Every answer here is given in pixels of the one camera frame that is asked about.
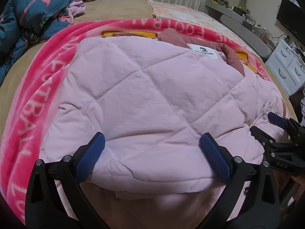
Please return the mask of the tan bed sheet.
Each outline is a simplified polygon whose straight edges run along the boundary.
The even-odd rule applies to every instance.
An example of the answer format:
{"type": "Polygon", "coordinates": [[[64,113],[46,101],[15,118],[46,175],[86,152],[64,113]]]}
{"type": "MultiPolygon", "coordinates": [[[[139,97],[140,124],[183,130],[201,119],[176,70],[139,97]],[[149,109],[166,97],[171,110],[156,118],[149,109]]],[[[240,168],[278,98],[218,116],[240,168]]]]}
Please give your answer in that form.
{"type": "MultiPolygon", "coordinates": [[[[153,10],[147,1],[140,0],[104,0],[94,1],[86,4],[85,14],[76,18],[74,24],[85,21],[103,21],[110,19],[129,20],[129,19],[142,19],[153,18],[153,10]]],[[[24,73],[26,72],[29,64],[33,60],[36,53],[44,45],[39,43],[31,47],[10,69],[3,84],[1,85],[1,133],[3,133],[6,119],[11,107],[11,103],[15,94],[15,91],[20,84],[24,73]]],[[[263,61],[253,54],[255,58],[261,63],[263,68],[271,77],[272,81],[278,87],[281,95],[286,103],[286,107],[289,111],[290,117],[297,120],[294,108],[289,100],[288,95],[283,89],[282,85],[267,68],[263,61]]]]}

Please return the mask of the peach patterned blanket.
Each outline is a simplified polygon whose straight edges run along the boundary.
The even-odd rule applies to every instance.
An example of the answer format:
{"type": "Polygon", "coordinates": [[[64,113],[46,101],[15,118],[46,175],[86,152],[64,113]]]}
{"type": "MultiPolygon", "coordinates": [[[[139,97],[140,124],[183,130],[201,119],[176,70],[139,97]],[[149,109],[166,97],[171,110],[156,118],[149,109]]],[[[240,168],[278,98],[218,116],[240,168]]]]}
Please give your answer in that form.
{"type": "Polygon", "coordinates": [[[203,12],[182,5],[161,3],[153,0],[148,0],[147,3],[152,7],[154,17],[158,19],[173,19],[207,28],[218,34],[224,35],[228,39],[244,47],[252,54],[258,56],[258,54],[238,35],[216,19],[213,19],[203,12]]]}

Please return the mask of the grey wall shelf desk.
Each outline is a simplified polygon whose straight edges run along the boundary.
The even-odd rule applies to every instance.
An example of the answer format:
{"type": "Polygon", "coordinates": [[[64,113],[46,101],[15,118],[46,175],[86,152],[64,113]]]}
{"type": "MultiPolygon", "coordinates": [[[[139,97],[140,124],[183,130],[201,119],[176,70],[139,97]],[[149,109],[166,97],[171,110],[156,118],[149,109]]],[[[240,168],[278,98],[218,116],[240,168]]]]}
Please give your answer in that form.
{"type": "Polygon", "coordinates": [[[243,41],[245,41],[254,51],[266,60],[271,54],[271,49],[255,35],[252,31],[243,26],[245,20],[231,9],[215,3],[213,0],[206,0],[205,7],[208,15],[224,24],[243,41]]]}

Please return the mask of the pink football fleece blanket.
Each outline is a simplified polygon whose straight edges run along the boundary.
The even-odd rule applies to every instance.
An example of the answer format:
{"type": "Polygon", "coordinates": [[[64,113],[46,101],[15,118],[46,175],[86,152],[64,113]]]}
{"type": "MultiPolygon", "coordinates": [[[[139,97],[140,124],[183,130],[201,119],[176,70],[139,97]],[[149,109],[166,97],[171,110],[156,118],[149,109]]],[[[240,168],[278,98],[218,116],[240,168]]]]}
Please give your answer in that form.
{"type": "Polygon", "coordinates": [[[190,40],[225,44],[245,53],[242,66],[267,83],[272,79],[253,54],[216,31],[172,19],[87,21],[59,31],[36,53],[12,100],[1,141],[1,194],[16,217],[25,220],[28,181],[47,124],[55,112],[55,100],[78,44],[85,38],[132,33],[155,38],[171,28],[190,40]]]}

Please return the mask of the black wall television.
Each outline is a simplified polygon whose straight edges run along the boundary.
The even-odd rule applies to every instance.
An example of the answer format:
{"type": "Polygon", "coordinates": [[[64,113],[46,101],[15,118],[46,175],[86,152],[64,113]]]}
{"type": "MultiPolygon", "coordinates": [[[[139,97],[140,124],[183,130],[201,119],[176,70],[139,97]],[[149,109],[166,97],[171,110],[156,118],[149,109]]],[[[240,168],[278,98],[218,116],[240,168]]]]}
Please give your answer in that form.
{"type": "Polygon", "coordinates": [[[300,7],[290,0],[281,0],[277,20],[304,44],[304,12],[300,7]]]}

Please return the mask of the blue flamingo print duvet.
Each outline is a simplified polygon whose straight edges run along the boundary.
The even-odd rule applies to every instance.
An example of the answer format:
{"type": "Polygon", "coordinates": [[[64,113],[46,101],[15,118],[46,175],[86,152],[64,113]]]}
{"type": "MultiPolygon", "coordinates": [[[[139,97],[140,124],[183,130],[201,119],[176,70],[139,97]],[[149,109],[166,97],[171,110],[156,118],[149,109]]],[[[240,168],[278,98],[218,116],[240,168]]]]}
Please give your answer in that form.
{"type": "Polygon", "coordinates": [[[72,25],[85,10],[82,0],[9,0],[1,14],[1,83],[31,46],[72,25]]]}

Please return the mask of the white drawer cabinet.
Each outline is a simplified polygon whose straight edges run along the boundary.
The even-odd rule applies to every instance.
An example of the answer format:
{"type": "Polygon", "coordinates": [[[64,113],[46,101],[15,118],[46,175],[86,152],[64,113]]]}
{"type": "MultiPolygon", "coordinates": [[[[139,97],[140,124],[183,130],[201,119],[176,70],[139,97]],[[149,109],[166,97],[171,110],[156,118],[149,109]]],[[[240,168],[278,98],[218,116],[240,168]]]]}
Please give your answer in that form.
{"type": "Polygon", "coordinates": [[[304,62],[284,40],[279,41],[265,64],[288,96],[304,87],[304,62]]]}

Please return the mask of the purple cloth on chair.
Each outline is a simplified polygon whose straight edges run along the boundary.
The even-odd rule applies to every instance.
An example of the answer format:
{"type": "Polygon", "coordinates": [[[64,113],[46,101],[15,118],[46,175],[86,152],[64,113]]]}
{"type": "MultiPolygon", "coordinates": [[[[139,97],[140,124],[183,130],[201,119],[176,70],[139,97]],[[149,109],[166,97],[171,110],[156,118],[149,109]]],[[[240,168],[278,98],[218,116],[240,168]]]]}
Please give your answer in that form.
{"type": "Polygon", "coordinates": [[[302,98],[300,101],[300,105],[301,105],[301,114],[302,114],[302,119],[300,124],[305,127],[305,98],[302,98]]]}

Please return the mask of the pink quilted jacket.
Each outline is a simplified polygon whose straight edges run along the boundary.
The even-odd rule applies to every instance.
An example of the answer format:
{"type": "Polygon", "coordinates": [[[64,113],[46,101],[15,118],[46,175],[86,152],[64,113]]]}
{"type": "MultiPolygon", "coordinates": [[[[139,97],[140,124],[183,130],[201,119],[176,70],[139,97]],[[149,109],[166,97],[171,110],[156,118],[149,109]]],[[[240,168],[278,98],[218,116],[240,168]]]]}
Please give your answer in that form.
{"type": "Polygon", "coordinates": [[[83,39],[69,65],[40,157],[55,162],[101,132],[105,149],[84,192],[112,228],[195,228],[223,191],[199,140],[249,163],[264,149],[257,126],[279,142],[267,118],[287,115],[274,83],[227,54],[210,58],[168,39],[83,39]]]}

